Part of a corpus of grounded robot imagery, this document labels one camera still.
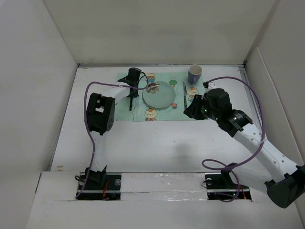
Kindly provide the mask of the purple ceramic mug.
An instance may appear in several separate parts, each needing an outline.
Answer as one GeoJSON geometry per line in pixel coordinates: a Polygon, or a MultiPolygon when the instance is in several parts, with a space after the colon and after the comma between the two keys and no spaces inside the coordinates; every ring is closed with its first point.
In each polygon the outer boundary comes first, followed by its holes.
{"type": "Polygon", "coordinates": [[[188,83],[190,84],[196,84],[202,75],[202,68],[201,66],[197,65],[197,64],[193,64],[189,67],[188,70],[188,83]]]}

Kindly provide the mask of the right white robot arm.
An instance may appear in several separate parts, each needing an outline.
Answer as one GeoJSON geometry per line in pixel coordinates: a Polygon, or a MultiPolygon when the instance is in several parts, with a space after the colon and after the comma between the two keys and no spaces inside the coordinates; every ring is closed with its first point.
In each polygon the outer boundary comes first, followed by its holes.
{"type": "Polygon", "coordinates": [[[285,157],[243,111],[232,108],[229,94],[221,88],[195,95],[183,112],[195,120],[214,120],[220,129],[242,144],[269,172],[263,191],[279,207],[287,208],[305,192],[305,167],[285,157]]]}

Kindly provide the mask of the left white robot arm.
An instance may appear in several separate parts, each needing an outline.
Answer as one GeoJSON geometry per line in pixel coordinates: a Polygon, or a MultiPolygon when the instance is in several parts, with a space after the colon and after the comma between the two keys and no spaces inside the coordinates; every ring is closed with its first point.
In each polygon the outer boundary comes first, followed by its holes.
{"type": "Polygon", "coordinates": [[[119,79],[117,84],[92,82],[85,90],[84,121],[86,131],[92,141],[92,157],[90,165],[85,170],[85,181],[95,189],[106,185],[106,133],[114,124],[115,104],[123,98],[138,97],[140,75],[144,74],[138,68],[130,68],[128,74],[119,79]],[[103,93],[92,93],[87,97],[91,85],[105,85],[109,88],[103,93]]]}

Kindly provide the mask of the light green floral plate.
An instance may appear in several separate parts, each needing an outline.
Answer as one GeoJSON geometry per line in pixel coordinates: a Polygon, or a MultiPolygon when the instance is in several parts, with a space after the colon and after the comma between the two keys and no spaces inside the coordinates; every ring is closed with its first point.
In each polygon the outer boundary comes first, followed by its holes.
{"type": "Polygon", "coordinates": [[[176,93],[167,82],[158,81],[149,83],[143,91],[142,98],[151,108],[164,109],[169,107],[175,100],[176,93]]]}

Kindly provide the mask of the green cartoon print cloth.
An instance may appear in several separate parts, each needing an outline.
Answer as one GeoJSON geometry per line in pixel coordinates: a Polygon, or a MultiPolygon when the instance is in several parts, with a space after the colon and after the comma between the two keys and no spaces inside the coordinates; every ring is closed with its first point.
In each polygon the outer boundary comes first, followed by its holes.
{"type": "Polygon", "coordinates": [[[183,114],[196,94],[205,92],[202,77],[194,84],[187,80],[187,72],[147,73],[139,87],[159,83],[153,89],[141,90],[136,98],[123,98],[115,105],[117,121],[173,121],[189,120],[183,114]]]}

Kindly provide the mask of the steel table knife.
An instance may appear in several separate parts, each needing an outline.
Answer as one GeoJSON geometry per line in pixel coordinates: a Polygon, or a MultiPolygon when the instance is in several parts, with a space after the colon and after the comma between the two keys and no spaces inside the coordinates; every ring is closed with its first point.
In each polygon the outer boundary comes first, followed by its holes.
{"type": "Polygon", "coordinates": [[[186,99],[186,96],[187,96],[186,84],[185,84],[185,82],[183,82],[183,99],[184,99],[184,110],[186,110],[186,109],[187,109],[187,99],[186,99]]]}

